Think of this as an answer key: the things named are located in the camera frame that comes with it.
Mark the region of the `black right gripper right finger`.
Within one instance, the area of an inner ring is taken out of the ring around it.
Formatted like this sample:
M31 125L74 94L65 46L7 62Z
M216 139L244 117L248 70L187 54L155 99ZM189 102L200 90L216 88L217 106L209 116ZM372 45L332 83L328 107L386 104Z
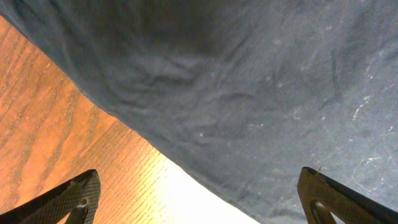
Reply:
M397 224L397 212L310 168L303 167L297 192L309 223Z

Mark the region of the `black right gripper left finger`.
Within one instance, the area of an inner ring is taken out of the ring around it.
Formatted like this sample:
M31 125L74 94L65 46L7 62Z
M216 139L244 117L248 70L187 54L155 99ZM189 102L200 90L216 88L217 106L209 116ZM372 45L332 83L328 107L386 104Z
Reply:
M98 172L87 170L52 190L1 215L1 223L92 224L101 195Z

